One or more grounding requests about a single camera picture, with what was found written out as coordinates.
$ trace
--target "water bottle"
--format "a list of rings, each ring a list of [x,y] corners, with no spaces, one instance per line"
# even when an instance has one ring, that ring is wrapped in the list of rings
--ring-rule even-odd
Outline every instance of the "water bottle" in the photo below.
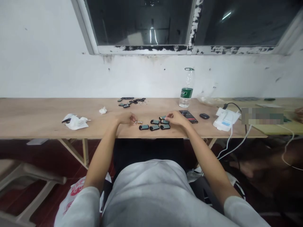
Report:
[[[193,84],[195,82],[195,70],[192,68],[185,68],[187,71],[186,83],[182,88],[181,97],[179,101],[179,106],[182,108],[187,108],[189,106],[189,101],[193,94]]]

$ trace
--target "glass pane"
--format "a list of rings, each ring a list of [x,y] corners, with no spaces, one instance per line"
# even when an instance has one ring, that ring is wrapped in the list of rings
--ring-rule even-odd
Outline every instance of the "glass pane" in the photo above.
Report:
[[[98,45],[186,45],[192,0],[86,0]]]
[[[195,45],[275,46],[300,0],[204,0]]]

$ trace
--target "crumpled tissue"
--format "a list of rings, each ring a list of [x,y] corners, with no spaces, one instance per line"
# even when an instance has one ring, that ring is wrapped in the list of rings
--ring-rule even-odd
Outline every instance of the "crumpled tissue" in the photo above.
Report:
[[[105,107],[103,107],[102,109],[99,110],[99,112],[102,114],[106,114],[107,109]]]
[[[72,113],[69,113],[68,115],[66,115],[63,118],[63,121],[65,121],[66,119],[69,119],[69,118],[70,118],[70,122],[66,123],[65,125],[71,130],[86,128],[86,127],[88,127],[88,124],[86,122],[90,121],[85,117],[78,118],[77,115],[74,115]]]

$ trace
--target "black cable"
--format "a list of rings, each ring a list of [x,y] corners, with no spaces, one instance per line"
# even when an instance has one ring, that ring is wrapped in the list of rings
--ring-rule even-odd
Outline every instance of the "black cable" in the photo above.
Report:
[[[233,103],[233,102],[229,102],[229,103],[227,103],[227,104],[224,104],[224,107],[226,106],[226,108],[227,108],[228,104],[234,104],[236,107],[238,107],[240,113],[242,113],[240,107],[239,107],[237,104]]]

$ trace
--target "hand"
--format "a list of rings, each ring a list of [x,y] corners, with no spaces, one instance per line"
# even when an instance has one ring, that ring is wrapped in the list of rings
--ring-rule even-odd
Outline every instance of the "hand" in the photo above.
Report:
[[[117,120],[118,120],[119,124],[123,124],[123,125],[130,124],[130,125],[133,125],[133,124],[135,124],[135,121],[138,120],[138,118],[132,112],[126,112],[126,113],[122,113],[119,116],[117,116]]]
[[[166,115],[165,120],[169,121],[172,124],[181,125],[181,126],[186,126],[190,124],[189,120],[187,120],[186,117],[184,117],[179,111],[176,110],[169,112]]]

